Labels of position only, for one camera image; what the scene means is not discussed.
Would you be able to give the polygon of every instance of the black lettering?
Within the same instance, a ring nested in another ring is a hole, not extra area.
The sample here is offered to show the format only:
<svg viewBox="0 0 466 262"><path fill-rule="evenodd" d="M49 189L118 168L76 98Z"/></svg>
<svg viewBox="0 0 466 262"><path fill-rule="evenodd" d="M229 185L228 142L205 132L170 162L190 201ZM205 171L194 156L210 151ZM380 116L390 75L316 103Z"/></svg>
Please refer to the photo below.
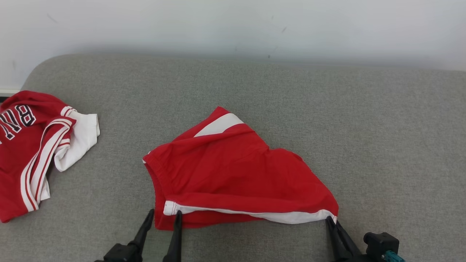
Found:
<svg viewBox="0 0 466 262"><path fill-rule="evenodd" d="M14 138L14 134L12 134L12 133L10 132L10 130L8 130L8 128L7 128L6 126L4 126L3 124L0 124L0 126L2 127L3 131L5 132L5 136L6 136L9 140L11 140L11 139Z"/></svg>
<svg viewBox="0 0 466 262"><path fill-rule="evenodd" d="M10 128L16 133L18 133L21 130L21 126L18 125L18 121L14 117L14 114L11 111L11 109L8 109L7 111L0 114L0 121L5 123L6 125L9 125Z"/></svg>
<svg viewBox="0 0 466 262"><path fill-rule="evenodd" d="M15 106L16 111L20 115L20 121L24 126L32 126L35 122L35 116L32 114L31 108L27 105Z"/></svg>

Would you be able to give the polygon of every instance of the teal connector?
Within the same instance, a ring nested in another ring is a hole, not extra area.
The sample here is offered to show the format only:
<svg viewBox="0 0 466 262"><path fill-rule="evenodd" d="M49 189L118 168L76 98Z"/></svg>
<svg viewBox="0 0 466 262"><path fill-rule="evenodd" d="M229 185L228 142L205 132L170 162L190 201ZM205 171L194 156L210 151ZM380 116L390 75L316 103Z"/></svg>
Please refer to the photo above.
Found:
<svg viewBox="0 0 466 262"><path fill-rule="evenodd" d="M395 254L393 251L387 251L384 257L387 262L406 262L403 258Z"/></svg>

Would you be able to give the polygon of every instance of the white wall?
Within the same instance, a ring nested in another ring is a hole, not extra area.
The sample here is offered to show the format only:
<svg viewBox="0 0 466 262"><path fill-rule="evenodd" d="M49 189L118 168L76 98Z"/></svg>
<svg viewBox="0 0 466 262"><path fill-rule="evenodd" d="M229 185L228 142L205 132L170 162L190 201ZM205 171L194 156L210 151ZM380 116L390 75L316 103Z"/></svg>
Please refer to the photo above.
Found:
<svg viewBox="0 0 466 262"><path fill-rule="evenodd" d="M96 48L466 70L466 1L0 1L0 89Z"/></svg>

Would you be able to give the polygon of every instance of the jersey sleeve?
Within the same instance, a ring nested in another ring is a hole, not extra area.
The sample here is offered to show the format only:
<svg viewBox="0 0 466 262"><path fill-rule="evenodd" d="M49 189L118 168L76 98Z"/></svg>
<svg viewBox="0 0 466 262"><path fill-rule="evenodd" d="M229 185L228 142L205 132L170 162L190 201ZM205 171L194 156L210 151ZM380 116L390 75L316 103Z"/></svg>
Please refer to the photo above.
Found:
<svg viewBox="0 0 466 262"><path fill-rule="evenodd" d="M63 139L55 150L55 166L62 172L80 160L97 143L100 135L97 114L80 114L70 110L67 116L76 120L68 139Z"/></svg>

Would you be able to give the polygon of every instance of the red fabric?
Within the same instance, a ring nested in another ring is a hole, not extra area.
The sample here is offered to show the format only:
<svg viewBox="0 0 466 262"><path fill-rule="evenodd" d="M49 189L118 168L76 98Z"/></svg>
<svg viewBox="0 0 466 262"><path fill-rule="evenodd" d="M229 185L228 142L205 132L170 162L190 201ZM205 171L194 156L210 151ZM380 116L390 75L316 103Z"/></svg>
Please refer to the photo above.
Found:
<svg viewBox="0 0 466 262"><path fill-rule="evenodd" d="M143 158L154 183L156 228L173 230L175 215L164 214L166 201L177 204L168 210L172 214L183 205L249 213L313 214L327 210L338 215L332 193L298 155L284 149L270 150L246 124L195 137L226 114L227 110L218 107L206 120ZM199 228L260 219L248 214L194 211L183 215L183 226ZM296 223L292 219L283 222Z"/></svg>
<svg viewBox="0 0 466 262"><path fill-rule="evenodd" d="M38 159L43 154L49 162L53 151L44 151L44 146L48 144L55 148L60 140L70 138L75 120L61 115L65 107L67 105L54 96L31 91L21 91L0 105L2 222L26 214L29 211L26 204L31 206L30 211L38 208L40 189L48 166L31 160L36 154ZM34 179L38 184L32 182L36 169L39 171ZM24 186L21 186L21 174L25 170L30 175L25 176Z"/></svg>

